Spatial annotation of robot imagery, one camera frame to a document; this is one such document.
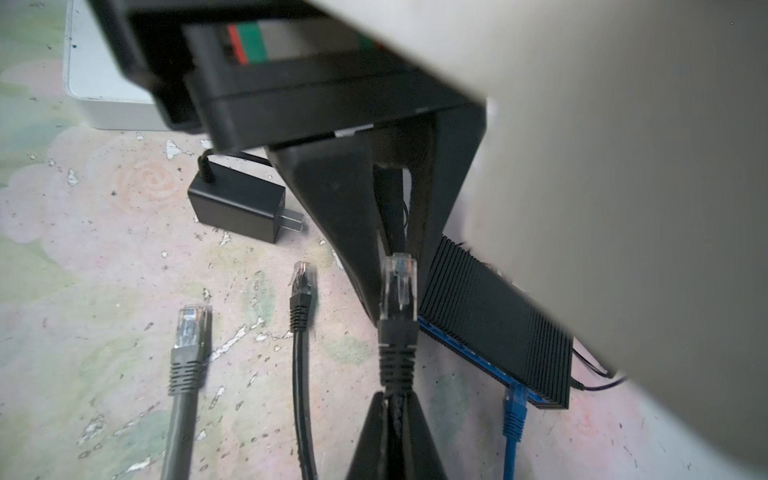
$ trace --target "clear plastic plug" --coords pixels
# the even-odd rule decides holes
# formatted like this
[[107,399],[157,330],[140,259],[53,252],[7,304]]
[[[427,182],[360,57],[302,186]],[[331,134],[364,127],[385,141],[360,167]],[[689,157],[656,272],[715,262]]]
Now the clear plastic plug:
[[293,275],[291,276],[291,296],[303,293],[312,295],[312,288],[315,285],[315,271],[309,262],[299,260],[293,266]]
[[202,346],[209,309],[205,305],[187,305],[179,310],[174,348]]
[[416,260],[394,253],[382,261],[382,299],[379,319],[416,321]]

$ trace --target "chipped paint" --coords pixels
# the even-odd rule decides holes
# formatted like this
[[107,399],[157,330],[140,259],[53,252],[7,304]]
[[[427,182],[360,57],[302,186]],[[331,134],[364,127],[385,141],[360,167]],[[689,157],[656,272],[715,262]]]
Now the chipped paint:
[[241,326],[241,327],[240,327],[240,329],[239,329],[239,330],[237,330],[237,333],[235,333],[235,336],[233,336],[231,339],[227,340],[227,342],[226,342],[226,343],[224,343],[224,344],[223,344],[222,346],[220,346],[219,348],[215,349],[215,350],[214,350],[214,351],[213,351],[213,352],[210,354],[210,357],[208,357],[208,362],[209,362],[209,363],[210,363],[210,362],[213,362],[215,359],[219,358],[219,357],[220,357],[220,356],[222,356],[224,353],[227,353],[227,352],[229,352],[229,351],[230,351],[230,348],[232,348],[232,345],[234,345],[234,344],[235,344],[235,342],[237,342],[237,340],[239,340],[239,339],[241,339],[241,338],[243,338],[243,337],[245,336],[245,330],[246,330],[246,328],[247,328],[247,327],[246,327],[245,325]]
[[275,294],[266,274],[258,270],[242,291],[243,311],[257,326],[269,326],[275,312]]
[[136,472],[137,470],[144,470],[152,462],[151,457],[147,457],[143,462],[134,463],[130,467],[125,469],[125,473]]
[[344,270],[344,266],[341,264],[341,260],[339,259],[339,256],[336,255],[336,251],[331,249],[331,255],[333,255],[333,259],[336,261],[336,266],[339,267],[339,270]]
[[70,168],[69,172],[67,172],[67,183],[73,187],[74,185],[77,185],[79,182],[80,180],[78,180],[78,175],[74,172],[74,170]]
[[192,155],[192,152],[179,148],[178,145],[176,145],[171,140],[166,140],[165,141],[165,157],[168,160],[173,160],[174,157],[176,157],[178,154]]
[[148,413],[145,418],[136,422],[129,432],[121,436],[110,436],[89,450],[88,467],[80,475],[58,475],[62,478],[79,478],[81,480],[104,480],[105,478],[133,477],[134,471],[129,472],[133,465],[146,462],[149,465],[161,460],[165,451],[165,436],[167,433],[170,412],[167,410]]
[[104,430],[105,423],[106,419],[102,413],[99,413],[94,418],[92,418],[91,421],[85,426],[85,429],[83,429],[83,434],[80,435],[80,438],[78,439],[78,445],[83,445],[88,440],[100,434],[101,431]]
[[214,399],[210,401],[210,405],[208,406],[209,410],[213,410],[216,404],[219,402],[219,399],[224,394],[224,390],[226,390],[226,387],[219,387],[218,391],[216,392],[216,395],[214,395]]
[[145,416],[146,416],[146,414],[148,414],[149,412],[151,412],[152,410],[154,410],[154,407],[155,407],[155,406],[154,406],[154,405],[152,405],[152,406],[150,406],[148,409],[144,410],[142,413],[140,413],[140,414],[139,414],[139,416],[138,416],[138,417],[136,417],[135,419],[132,419],[131,421],[129,421],[128,423],[126,423],[125,425],[123,425],[123,428],[122,428],[122,429],[119,429],[119,430],[117,430],[115,433],[113,433],[113,434],[112,434],[112,436],[113,436],[113,437],[119,437],[120,435],[123,435],[123,434],[124,434],[126,431],[128,431],[129,429],[131,429],[131,427],[133,427],[134,425],[136,425],[136,423],[139,421],[139,419],[142,419],[143,417],[145,417]]

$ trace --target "black device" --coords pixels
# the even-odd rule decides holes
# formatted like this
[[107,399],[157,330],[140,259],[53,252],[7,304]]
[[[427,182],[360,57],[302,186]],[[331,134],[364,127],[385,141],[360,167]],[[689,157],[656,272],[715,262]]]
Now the black device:
[[[205,130],[222,154],[269,148],[270,163],[333,246],[369,319],[379,324],[380,339],[385,322],[379,321],[379,300],[385,284],[379,238],[387,255],[407,253],[421,266],[413,280],[418,296],[414,304],[430,305],[422,308],[424,316],[444,323],[447,336],[441,341],[452,339],[459,352],[478,348],[477,343],[479,351],[503,367],[496,378],[524,383],[544,396],[541,406],[568,407],[563,375],[570,373],[570,336],[546,316],[520,307],[521,296],[509,303],[509,296],[517,293],[489,276],[489,269],[445,248],[443,227],[485,132],[482,101],[467,98],[383,49],[248,65],[233,60],[223,41],[228,23],[325,16],[303,2],[90,2],[122,71],[152,93],[170,128]],[[334,134],[362,125],[369,127],[352,136]],[[402,217],[404,169],[412,177],[407,229]],[[200,200],[194,201],[207,195],[210,202],[210,185],[195,182],[192,196]],[[455,261],[441,263],[447,257],[440,252],[449,250]],[[470,298],[467,292],[480,293],[478,286],[483,285],[493,286],[493,295],[483,301],[496,304],[485,309],[487,315],[478,315],[474,303],[481,297]],[[444,292],[463,296],[440,297]],[[463,303],[454,305],[462,307],[464,318],[442,305],[459,298]],[[520,315],[530,318],[521,320]],[[405,323],[388,325],[395,327],[387,327],[385,336],[398,331],[414,335],[412,323],[407,328]],[[488,326],[494,335],[470,334]],[[524,335],[517,343],[510,343],[520,332]],[[527,350],[522,356],[502,354],[504,348],[523,346]],[[385,386],[387,368],[383,363]],[[423,470],[419,460],[436,466]],[[376,467],[384,464],[393,469]],[[350,469],[350,478],[362,478],[355,472],[368,472],[369,478],[440,478],[442,467],[429,429],[409,389],[385,388],[374,396]]]
[[201,223],[270,243],[281,227],[302,230],[303,215],[285,208],[285,187],[212,163],[211,154],[197,159],[198,175],[187,190]]

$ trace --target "black cable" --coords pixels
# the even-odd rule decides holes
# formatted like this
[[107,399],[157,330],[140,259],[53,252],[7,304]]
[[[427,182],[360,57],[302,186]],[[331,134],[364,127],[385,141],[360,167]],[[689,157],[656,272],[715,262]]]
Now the black cable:
[[621,385],[622,383],[627,381],[627,377],[621,377],[619,380],[616,380],[615,382],[608,383],[606,385],[600,385],[600,386],[586,386],[584,383],[579,382],[575,378],[571,377],[571,388],[574,388],[576,390],[583,390],[585,392],[600,392],[601,390],[608,390],[612,389],[617,385]]
[[316,480],[315,454],[312,448],[309,378],[306,367],[308,338],[305,336],[312,304],[312,285],[306,262],[297,262],[293,270],[290,297],[290,331],[293,332],[293,421],[303,480]]
[[576,351],[576,349],[573,349],[573,351],[574,351],[574,355],[576,355],[576,357],[579,360],[581,360],[581,362],[584,363],[586,365],[586,367],[588,367],[593,372],[597,373],[599,376],[603,377],[604,379],[612,379],[612,378],[614,378],[615,374],[609,373],[609,372],[603,372],[598,367],[593,365],[592,362],[590,362],[589,360],[585,359],[583,355],[581,355],[579,352]]
[[210,169],[208,156],[204,152],[197,158],[197,172],[200,174],[200,178],[203,179],[203,182],[207,184],[213,183],[215,180],[214,171]]
[[299,465],[303,480],[315,480],[315,462],[310,432],[309,406],[307,403],[307,375],[305,354],[307,351],[306,332],[293,334],[293,421],[296,423],[296,443],[299,446]]
[[257,164],[262,164],[262,165],[266,165],[268,167],[272,167],[272,164],[266,158],[258,157],[256,155],[247,154],[244,151],[236,151],[236,152],[232,152],[232,153],[229,153],[229,154],[218,154],[218,153],[216,153],[214,151],[213,148],[209,148],[208,150],[205,150],[200,157],[204,157],[204,158],[207,159],[209,155],[223,155],[225,157],[235,157],[235,158],[239,158],[241,160],[252,161],[252,162],[255,162]]
[[252,162],[256,162],[257,164],[262,164],[262,165],[266,165],[268,167],[272,167],[272,164],[266,158],[258,157],[256,155],[247,154],[244,151],[236,151],[236,152],[232,152],[231,154],[221,154],[221,155],[227,155],[228,157],[240,158],[242,160],[252,161]]
[[379,318],[379,378],[385,398],[413,391],[416,322],[415,261],[407,253],[386,257],[382,271]]

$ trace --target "painted floor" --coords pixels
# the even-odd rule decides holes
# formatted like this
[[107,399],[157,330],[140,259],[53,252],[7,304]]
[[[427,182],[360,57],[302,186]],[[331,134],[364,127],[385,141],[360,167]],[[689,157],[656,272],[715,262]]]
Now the painted floor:
[[[192,478],[299,478],[288,296],[319,269],[310,397],[319,477],[343,478],[378,389],[376,331],[311,220],[275,245],[198,223],[204,137],[97,131],[61,88],[65,4],[0,5],[0,478],[158,478],[177,311],[210,302]],[[220,160],[280,182],[268,167]],[[287,206],[301,210],[290,194]],[[416,388],[450,478],[501,478],[495,380],[419,339]],[[597,379],[574,365],[584,383]],[[631,383],[529,408],[517,478],[765,478]]]

